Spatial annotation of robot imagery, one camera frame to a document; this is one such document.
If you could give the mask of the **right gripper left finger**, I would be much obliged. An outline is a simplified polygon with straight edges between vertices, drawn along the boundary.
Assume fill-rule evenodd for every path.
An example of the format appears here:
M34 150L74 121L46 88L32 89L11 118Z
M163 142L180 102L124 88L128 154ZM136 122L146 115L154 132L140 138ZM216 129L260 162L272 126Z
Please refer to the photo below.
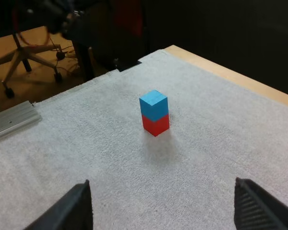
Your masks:
M93 208L89 180L73 186L27 230L92 230Z

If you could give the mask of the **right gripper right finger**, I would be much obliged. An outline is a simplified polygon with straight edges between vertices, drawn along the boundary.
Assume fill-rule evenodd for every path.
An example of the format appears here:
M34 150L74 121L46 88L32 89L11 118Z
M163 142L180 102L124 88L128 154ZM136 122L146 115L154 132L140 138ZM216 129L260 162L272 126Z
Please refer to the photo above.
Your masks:
M288 230L288 206L251 179L237 177L234 223L238 230Z

